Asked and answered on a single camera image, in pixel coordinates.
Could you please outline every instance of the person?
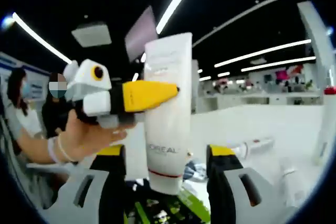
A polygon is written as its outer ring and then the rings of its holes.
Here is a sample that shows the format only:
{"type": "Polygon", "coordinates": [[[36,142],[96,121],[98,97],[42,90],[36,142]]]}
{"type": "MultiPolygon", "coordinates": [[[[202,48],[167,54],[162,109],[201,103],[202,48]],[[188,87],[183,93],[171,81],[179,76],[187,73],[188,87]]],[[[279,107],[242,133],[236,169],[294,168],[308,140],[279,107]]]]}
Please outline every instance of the person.
{"type": "Polygon", "coordinates": [[[127,136],[127,129],[135,125],[124,125],[113,129],[104,129],[99,125],[89,125],[77,118],[74,109],[68,113],[65,130],[57,137],[48,140],[32,136],[19,120],[16,110],[27,114],[28,97],[27,78],[22,68],[12,71],[8,79],[7,95],[10,104],[5,108],[9,129],[14,140],[27,158],[37,164],[79,162],[86,156],[99,152],[112,142],[127,136]]]}
{"type": "MultiPolygon", "coordinates": [[[[57,82],[57,73],[52,73],[49,81],[57,82]]],[[[64,97],[56,98],[48,92],[46,102],[42,107],[42,118],[47,138],[57,136],[65,130],[70,110],[71,104],[67,103],[64,97]]]]}

